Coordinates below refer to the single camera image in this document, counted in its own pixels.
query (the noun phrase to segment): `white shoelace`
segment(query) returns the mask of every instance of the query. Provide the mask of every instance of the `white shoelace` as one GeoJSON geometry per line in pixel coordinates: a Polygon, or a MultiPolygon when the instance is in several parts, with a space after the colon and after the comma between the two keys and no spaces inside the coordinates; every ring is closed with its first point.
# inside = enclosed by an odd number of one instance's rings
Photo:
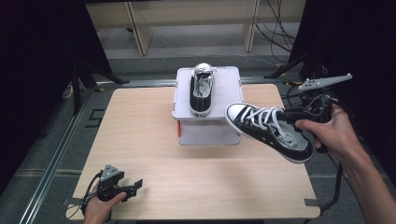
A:
{"type": "Polygon", "coordinates": [[[245,118],[246,119],[250,119],[251,123],[254,126],[256,126],[258,128],[261,128],[263,130],[267,130],[267,128],[264,125],[262,125],[262,124],[263,123],[267,123],[268,119],[271,116],[272,121],[273,121],[274,125],[276,126],[277,130],[279,131],[280,135],[282,136],[282,138],[285,139],[286,141],[291,141],[293,139],[294,135],[291,134],[291,133],[286,133],[285,131],[283,131],[280,128],[279,122],[277,121],[277,118],[276,118],[276,111],[283,111],[283,109],[279,108],[279,107],[275,107],[275,106],[274,107],[264,107],[264,108],[260,108],[256,112],[254,112],[253,108],[249,106],[247,108],[247,110],[245,110],[244,114],[241,116],[241,123],[244,122],[245,118]],[[266,113],[266,115],[264,117],[264,120],[262,120],[262,115],[264,113],[266,113]],[[259,123],[255,123],[254,122],[254,117],[256,115],[259,115],[259,119],[258,119],[259,123]]]}

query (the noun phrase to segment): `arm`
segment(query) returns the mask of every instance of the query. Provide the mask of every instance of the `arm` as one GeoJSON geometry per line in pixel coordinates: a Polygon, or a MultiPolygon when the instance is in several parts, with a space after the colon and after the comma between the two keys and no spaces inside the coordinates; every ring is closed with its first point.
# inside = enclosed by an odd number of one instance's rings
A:
{"type": "Polygon", "coordinates": [[[396,202],[353,131],[347,113],[334,105],[332,120],[320,124],[304,119],[297,128],[317,136],[316,147],[324,144],[343,165],[367,223],[396,223],[396,202]]]}
{"type": "Polygon", "coordinates": [[[88,201],[87,208],[85,210],[84,223],[85,224],[102,224],[104,223],[110,214],[111,209],[114,205],[122,201],[126,196],[125,192],[119,193],[108,202],[102,202],[97,197],[93,197],[88,201]]]}

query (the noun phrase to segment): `sneaker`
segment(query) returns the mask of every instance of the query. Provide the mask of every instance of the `sneaker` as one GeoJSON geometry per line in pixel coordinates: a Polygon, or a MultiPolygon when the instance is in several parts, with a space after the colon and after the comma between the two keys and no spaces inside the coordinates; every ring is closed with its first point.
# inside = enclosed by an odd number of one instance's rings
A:
{"type": "Polygon", "coordinates": [[[288,161],[309,161],[313,155],[311,143],[286,121],[277,119],[276,113],[281,111],[279,107],[258,108],[237,103],[227,107],[225,118],[239,133],[274,148],[288,161]]]}
{"type": "Polygon", "coordinates": [[[195,117],[205,117],[212,108],[215,69],[208,63],[195,66],[190,79],[190,110],[195,117]]]}

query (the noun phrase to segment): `hand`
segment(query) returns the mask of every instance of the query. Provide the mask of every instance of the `hand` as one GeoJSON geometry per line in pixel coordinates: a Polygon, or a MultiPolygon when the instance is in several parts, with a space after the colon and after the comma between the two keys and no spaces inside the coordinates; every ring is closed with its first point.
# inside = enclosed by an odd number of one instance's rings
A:
{"type": "Polygon", "coordinates": [[[332,106],[332,119],[327,123],[301,119],[295,126],[314,133],[317,137],[315,147],[320,148],[324,144],[338,160],[362,148],[347,113],[338,105],[332,106]]]}
{"type": "Polygon", "coordinates": [[[125,192],[121,192],[108,202],[102,202],[97,197],[93,197],[88,201],[85,209],[84,223],[86,224],[102,224],[110,215],[110,211],[114,205],[121,202],[126,197],[125,192]]]}

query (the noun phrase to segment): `wooden table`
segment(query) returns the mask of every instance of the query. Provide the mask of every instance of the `wooden table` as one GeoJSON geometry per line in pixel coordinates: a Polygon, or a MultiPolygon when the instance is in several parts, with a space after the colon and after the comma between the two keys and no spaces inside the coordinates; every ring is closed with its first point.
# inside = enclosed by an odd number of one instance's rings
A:
{"type": "MultiPolygon", "coordinates": [[[[275,85],[242,88],[246,103],[283,106],[275,85]]],[[[73,197],[81,198],[111,164],[125,172],[121,186],[144,179],[136,197],[116,205],[113,219],[318,217],[319,208],[304,202],[316,199],[304,165],[267,145],[245,136],[236,146],[180,145],[174,93],[173,87],[114,91],[73,197]]]]}

